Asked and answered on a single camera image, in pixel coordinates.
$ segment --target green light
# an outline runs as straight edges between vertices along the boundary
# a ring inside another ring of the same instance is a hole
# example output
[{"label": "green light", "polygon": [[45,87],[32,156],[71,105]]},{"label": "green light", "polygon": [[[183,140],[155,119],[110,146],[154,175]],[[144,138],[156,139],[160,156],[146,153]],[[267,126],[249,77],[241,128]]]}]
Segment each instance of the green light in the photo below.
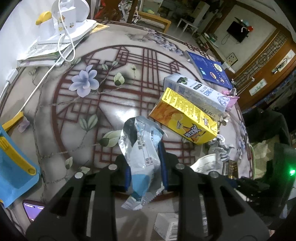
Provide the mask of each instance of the green light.
[{"label": "green light", "polygon": [[290,171],[290,176],[293,176],[295,174],[295,172],[296,172],[295,170],[291,170]]}]

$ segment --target yellow box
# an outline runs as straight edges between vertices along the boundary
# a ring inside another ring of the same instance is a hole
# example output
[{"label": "yellow box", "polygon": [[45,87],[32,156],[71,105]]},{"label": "yellow box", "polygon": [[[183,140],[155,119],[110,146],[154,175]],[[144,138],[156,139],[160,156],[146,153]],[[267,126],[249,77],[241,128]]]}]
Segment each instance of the yellow box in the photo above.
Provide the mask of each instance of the yellow box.
[{"label": "yellow box", "polygon": [[206,143],[217,136],[217,122],[170,88],[149,116],[195,144]]}]

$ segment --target blue and white plastic wrapper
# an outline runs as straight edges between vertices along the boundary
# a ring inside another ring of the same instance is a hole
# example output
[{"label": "blue and white plastic wrapper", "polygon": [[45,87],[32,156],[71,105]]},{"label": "blue and white plastic wrapper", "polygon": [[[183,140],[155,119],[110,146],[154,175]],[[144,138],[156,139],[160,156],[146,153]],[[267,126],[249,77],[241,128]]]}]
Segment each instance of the blue and white plastic wrapper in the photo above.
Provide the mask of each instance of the blue and white plastic wrapper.
[{"label": "blue and white plastic wrapper", "polygon": [[155,122],[143,116],[125,122],[118,144],[131,168],[133,193],[123,208],[139,210],[164,189],[157,154],[163,134]]}]

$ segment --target blue dustpan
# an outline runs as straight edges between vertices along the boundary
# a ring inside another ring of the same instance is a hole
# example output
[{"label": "blue dustpan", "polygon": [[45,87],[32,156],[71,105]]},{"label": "blue dustpan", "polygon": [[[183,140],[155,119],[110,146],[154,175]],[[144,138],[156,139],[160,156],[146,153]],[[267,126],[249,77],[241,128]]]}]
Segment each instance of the blue dustpan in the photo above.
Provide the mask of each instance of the blue dustpan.
[{"label": "blue dustpan", "polygon": [[8,207],[39,180],[40,168],[0,126],[0,200]]}]

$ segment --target television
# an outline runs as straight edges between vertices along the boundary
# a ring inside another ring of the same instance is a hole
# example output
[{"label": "television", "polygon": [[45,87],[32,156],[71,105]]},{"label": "television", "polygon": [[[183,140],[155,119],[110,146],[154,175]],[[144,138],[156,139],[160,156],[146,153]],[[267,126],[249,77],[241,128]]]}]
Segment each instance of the television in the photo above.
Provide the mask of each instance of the television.
[{"label": "television", "polygon": [[242,42],[248,35],[249,31],[246,28],[243,28],[241,24],[233,21],[232,24],[227,29],[227,32],[233,36],[238,42]]}]

